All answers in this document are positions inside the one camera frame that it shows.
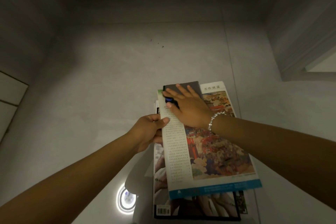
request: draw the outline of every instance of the white cabinet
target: white cabinet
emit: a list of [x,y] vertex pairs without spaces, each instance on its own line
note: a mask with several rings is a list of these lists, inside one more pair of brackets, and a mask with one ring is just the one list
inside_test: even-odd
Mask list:
[[0,72],[0,100],[19,105],[27,88],[27,84]]
[[16,106],[0,102],[0,141],[6,133],[16,109]]

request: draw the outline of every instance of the beaded bracelet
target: beaded bracelet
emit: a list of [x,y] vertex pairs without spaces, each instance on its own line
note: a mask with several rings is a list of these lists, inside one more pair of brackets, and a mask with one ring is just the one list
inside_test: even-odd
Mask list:
[[212,133],[212,131],[211,131],[212,121],[213,121],[218,115],[220,115],[220,114],[225,114],[225,111],[223,111],[223,112],[217,112],[217,113],[215,113],[215,114],[211,117],[211,121],[210,121],[209,126],[208,126],[208,130],[209,130],[211,133]]

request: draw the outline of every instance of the book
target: book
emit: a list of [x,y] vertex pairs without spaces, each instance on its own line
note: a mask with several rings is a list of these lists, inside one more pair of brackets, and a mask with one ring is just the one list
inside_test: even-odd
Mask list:
[[[223,82],[202,84],[204,102],[215,113],[236,117]],[[184,126],[166,107],[157,91],[161,118],[166,179],[171,200],[261,187],[250,155],[206,129]]]
[[[155,102],[155,113],[160,113]],[[189,219],[240,221],[240,212],[247,213],[245,199],[236,192],[227,192],[196,197],[169,199],[167,189],[164,150],[161,144],[154,145],[153,165],[153,216],[156,219]]]

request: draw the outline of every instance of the floor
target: floor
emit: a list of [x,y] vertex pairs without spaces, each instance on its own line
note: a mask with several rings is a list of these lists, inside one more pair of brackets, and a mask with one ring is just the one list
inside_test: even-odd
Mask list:
[[[249,2],[146,3],[156,1],[79,0],[0,145],[0,205],[153,113],[164,84],[224,81],[242,118],[334,140],[336,84],[281,82]],[[137,172],[152,153],[137,154],[74,223],[161,223],[151,217],[152,178]],[[255,162],[261,223],[335,220],[335,211]],[[115,207],[126,179],[141,202],[134,215]]]

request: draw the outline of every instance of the blue strip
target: blue strip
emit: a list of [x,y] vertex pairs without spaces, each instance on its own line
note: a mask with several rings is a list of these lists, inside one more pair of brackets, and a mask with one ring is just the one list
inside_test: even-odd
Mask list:
[[219,185],[203,186],[197,188],[172,190],[169,192],[170,199],[194,197],[207,194],[231,192],[238,190],[256,189],[261,188],[260,179],[245,181],[245,182],[233,182]]

